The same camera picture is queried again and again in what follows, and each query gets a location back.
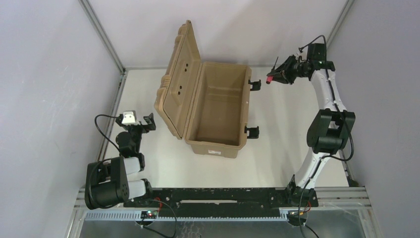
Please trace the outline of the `red handled screwdriver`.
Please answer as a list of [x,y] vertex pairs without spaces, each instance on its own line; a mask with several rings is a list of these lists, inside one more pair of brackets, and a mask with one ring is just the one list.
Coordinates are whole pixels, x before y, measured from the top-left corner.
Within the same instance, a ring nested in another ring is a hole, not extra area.
[[271,71],[267,74],[266,84],[270,84],[273,81],[277,61],[278,61],[278,57],[276,58],[275,63],[273,65]]

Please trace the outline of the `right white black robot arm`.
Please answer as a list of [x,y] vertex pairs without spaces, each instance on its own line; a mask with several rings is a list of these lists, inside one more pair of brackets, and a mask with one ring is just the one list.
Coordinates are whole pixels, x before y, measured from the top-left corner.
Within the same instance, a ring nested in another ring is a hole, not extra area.
[[345,161],[337,154],[347,143],[354,145],[351,130],[356,119],[355,113],[346,109],[338,94],[335,66],[327,60],[326,44],[309,43],[305,48],[306,59],[291,55],[266,75],[267,84],[292,85],[297,78],[308,78],[319,107],[307,132],[309,150],[306,158],[285,189],[287,203],[295,207],[314,204],[316,179],[329,159]]

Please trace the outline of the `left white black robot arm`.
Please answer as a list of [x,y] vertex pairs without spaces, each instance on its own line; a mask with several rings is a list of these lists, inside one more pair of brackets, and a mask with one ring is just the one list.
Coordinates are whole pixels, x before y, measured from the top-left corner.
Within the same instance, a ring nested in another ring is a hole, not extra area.
[[142,136],[154,131],[154,115],[144,116],[146,122],[137,121],[135,111],[125,111],[115,122],[123,128],[110,143],[118,156],[87,166],[84,201],[88,209],[108,209],[132,199],[151,199],[153,189],[146,178],[129,180],[129,175],[145,168],[145,157],[140,152]]

